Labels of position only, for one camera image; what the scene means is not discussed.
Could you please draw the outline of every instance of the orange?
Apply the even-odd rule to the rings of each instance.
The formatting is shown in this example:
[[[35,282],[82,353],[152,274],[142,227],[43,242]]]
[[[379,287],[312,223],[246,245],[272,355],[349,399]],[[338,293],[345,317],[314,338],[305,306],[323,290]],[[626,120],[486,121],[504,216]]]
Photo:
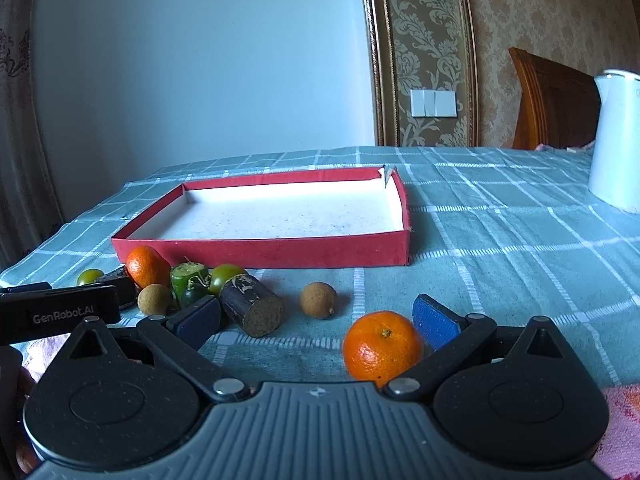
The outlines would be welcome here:
[[[357,381],[380,388],[422,359],[424,344],[411,322],[389,310],[362,316],[347,332],[342,357]]]
[[[140,288],[158,283],[171,286],[171,265],[153,247],[140,245],[127,257],[127,272]]]

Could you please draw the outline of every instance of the curtain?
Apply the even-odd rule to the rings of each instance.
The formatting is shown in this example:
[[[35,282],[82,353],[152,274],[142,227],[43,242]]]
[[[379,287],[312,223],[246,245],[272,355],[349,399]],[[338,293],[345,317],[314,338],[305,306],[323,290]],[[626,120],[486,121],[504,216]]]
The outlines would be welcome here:
[[[62,224],[33,107],[32,7],[0,0],[0,270]]]

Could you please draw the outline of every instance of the light blue tablecloth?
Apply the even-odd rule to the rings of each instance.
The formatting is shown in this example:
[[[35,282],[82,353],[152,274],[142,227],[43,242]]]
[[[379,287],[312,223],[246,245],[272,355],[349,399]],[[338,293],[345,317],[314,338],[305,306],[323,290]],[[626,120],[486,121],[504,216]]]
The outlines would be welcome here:
[[[344,380],[340,345],[351,323],[386,309],[410,318],[415,297],[426,293],[500,324],[550,316],[600,386],[640,382],[640,216],[588,192],[590,161],[560,150],[368,147],[174,166],[128,183],[66,224],[0,274],[0,286],[70,286],[84,269],[118,267],[111,235],[181,181],[384,164],[398,168],[408,191],[411,265],[252,270],[286,301],[284,322],[262,339],[231,327],[203,346],[204,355],[249,382]],[[296,305],[300,289],[316,280],[340,295],[332,319],[311,320]],[[139,319],[126,316],[124,324]]]

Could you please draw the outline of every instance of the wooden bed headboard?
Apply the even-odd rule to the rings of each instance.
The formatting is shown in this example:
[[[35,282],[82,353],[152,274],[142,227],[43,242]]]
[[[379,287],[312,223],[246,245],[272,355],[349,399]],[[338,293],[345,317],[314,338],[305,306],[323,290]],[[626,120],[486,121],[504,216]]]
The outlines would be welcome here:
[[[513,147],[583,146],[596,136],[600,95],[592,76],[511,47],[522,86]]]

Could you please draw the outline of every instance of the gold picture frame molding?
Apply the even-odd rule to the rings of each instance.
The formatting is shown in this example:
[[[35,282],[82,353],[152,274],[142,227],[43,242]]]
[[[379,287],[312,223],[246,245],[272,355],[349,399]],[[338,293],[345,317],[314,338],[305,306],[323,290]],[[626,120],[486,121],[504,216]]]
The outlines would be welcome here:
[[[463,96],[469,117],[466,145],[479,146],[478,64],[471,5],[469,0],[458,1],[468,88],[467,95]],[[388,0],[364,0],[364,7],[369,33],[376,142],[379,146],[399,146],[398,83]]]

